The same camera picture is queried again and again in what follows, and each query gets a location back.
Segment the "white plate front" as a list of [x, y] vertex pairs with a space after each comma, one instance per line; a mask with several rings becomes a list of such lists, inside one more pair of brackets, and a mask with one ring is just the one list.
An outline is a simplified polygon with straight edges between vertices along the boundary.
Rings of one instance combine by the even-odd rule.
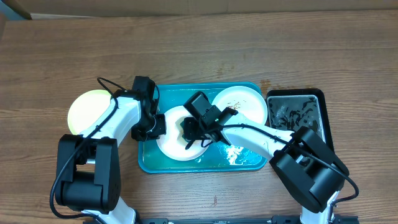
[[185, 140], [177, 140], [178, 129], [175, 122], [181, 117], [192, 117], [183, 106], [171, 108], [164, 115], [166, 134], [161, 135], [156, 142], [167, 157], [177, 161], [189, 161], [201, 156], [207, 150], [207, 147], [201, 147], [200, 141], [195, 141], [189, 149], [185, 149], [188, 143]]

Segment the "yellow-green plate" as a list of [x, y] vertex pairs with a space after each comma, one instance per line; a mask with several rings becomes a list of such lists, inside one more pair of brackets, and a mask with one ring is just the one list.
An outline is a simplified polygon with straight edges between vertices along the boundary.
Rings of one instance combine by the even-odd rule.
[[70, 132], [80, 134], [89, 128], [108, 109], [110, 99], [106, 90], [91, 90], [80, 95], [68, 110]]

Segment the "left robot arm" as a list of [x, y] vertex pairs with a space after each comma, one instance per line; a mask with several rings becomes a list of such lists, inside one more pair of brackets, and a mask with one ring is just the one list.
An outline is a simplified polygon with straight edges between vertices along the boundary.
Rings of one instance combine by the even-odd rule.
[[56, 217], [137, 223], [137, 212], [121, 198], [118, 149], [127, 134], [144, 142], [166, 133], [159, 99], [155, 82], [136, 76], [131, 89], [120, 86], [111, 94], [110, 105], [89, 128], [60, 138], [49, 200]]

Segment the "yellow green sponge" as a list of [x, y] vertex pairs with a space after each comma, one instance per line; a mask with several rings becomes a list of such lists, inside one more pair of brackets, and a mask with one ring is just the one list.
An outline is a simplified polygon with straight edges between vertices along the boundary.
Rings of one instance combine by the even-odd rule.
[[176, 127], [178, 129], [178, 136], [177, 136], [177, 140], [178, 141], [184, 141], [184, 138], [183, 138], [183, 135], [184, 135], [184, 131], [183, 131], [184, 120], [185, 120], [185, 117], [181, 117], [175, 122]]

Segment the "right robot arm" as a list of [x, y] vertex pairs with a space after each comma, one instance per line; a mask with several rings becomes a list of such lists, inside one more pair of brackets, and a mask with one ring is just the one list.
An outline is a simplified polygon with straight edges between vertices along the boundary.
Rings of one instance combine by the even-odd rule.
[[183, 122], [189, 141], [223, 142], [265, 157], [289, 194], [303, 207], [301, 223], [332, 223], [336, 198], [349, 176], [347, 167], [312, 129], [273, 129], [251, 121], [242, 113], [212, 105], [196, 92], [184, 108]]

